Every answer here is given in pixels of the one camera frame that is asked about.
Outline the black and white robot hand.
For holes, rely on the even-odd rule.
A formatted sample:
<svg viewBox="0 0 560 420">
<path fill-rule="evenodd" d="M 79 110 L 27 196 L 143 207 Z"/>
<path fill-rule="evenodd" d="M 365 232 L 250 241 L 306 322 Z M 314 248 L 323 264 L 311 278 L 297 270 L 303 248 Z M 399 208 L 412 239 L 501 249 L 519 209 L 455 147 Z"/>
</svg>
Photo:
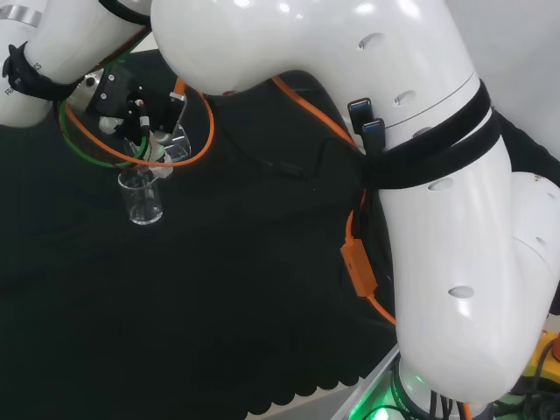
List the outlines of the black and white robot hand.
<svg viewBox="0 0 560 420">
<path fill-rule="evenodd" d="M 122 66 L 103 71 L 87 106 L 87 112 L 100 118 L 101 131 L 123 141 L 125 154 L 160 163 L 183 161 L 192 155 L 180 124 L 185 111 L 182 87 L 159 92 Z"/>
</svg>

